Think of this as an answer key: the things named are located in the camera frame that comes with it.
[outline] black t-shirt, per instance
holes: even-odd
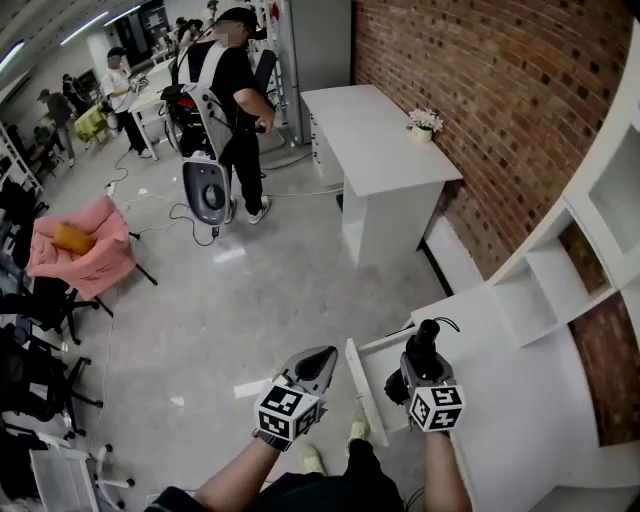
[[[247,52],[243,48],[228,48],[220,57],[211,90],[218,97],[234,131],[253,130],[258,119],[247,114],[236,103],[233,95],[242,89],[257,91],[258,82],[251,69]]]

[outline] black cap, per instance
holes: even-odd
[[[223,12],[218,17],[218,21],[239,21],[240,23],[244,23],[251,35],[255,34],[256,28],[258,27],[256,13],[244,7],[233,7]]]
[[[121,46],[114,46],[109,50],[109,53],[107,53],[107,59],[110,59],[111,57],[124,57],[126,54],[127,52],[124,51],[124,48]]]

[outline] white flower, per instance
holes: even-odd
[[[442,130],[444,123],[438,114],[433,110],[413,110],[409,113],[409,119],[413,126],[422,128],[423,130],[433,130],[434,132]]]

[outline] yellow cushion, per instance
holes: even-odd
[[[78,256],[87,254],[96,245],[96,237],[87,235],[76,228],[60,224],[53,237],[53,245],[58,249],[72,252]]]

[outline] ceiling light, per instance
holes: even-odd
[[[62,46],[63,44],[65,44],[66,42],[68,42],[70,39],[76,37],[80,32],[82,32],[85,28],[93,25],[96,21],[98,21],[100,18],[104,18],[107,14],[109,14],[109,11],[104,11],[100,16],[96,16],[95,18],[93,18],[90,22],[85,23],[84,25],[82,25],[78,30],[76,30],[73,34],[71,34],[69,37],[67,37],[64,41],[62,41],[60,43],[60,46]]]
[[[129,14],[131,14],[133,11],[137,11],[138,9],[140,9],[139,5],[136,5],[134,8],[129,9],[127,12],[123,12],[120,16],[116,16],[115,18],[113,18],[111,21],[107,21],[104,26],[106,27],[107,25],[111,25],[114,21],[119,20],[120,18],[124,18],[125,16],[128,16]]]
[[[0,73],[2,73],[4,68],[7,67],[9,62],[13,60],[13,58],[18,54],[18,52],[22,50],[23,46],[24,46],[24,41],[20,41],[13,45],[13,48],[11,48],[11,51],[7,54],[7,56],[4,59],[2,59],[2,62],[0,62]]]

